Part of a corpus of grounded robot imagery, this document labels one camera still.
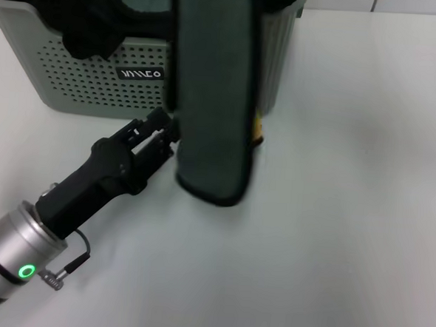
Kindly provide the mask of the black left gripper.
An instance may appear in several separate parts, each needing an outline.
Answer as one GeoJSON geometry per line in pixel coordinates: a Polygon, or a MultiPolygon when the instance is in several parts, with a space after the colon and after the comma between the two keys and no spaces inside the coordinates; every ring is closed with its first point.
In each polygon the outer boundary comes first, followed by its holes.
{"type": "Polygon", "coordinates": [[[158,107],[96,141],[86,162],[36,202],[41,222],[65,239],[112,199],[138,195],[174,154],[179,132],[177,120],[158,107]]]}

